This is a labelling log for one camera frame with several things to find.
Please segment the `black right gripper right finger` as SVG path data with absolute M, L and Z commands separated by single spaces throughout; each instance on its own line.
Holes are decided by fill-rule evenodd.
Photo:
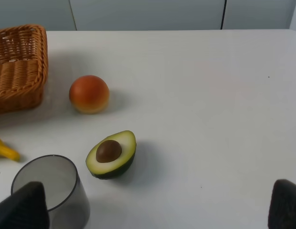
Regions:
M 279 179 L 274 183 L 268 228 L 296 229 L 296 184 L 287 179 Z

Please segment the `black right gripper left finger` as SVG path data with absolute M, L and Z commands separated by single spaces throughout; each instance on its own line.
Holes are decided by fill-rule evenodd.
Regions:
M 29 182 L 0 202 L 0 229 L 48 229 L 50 218 L 41 182 Z

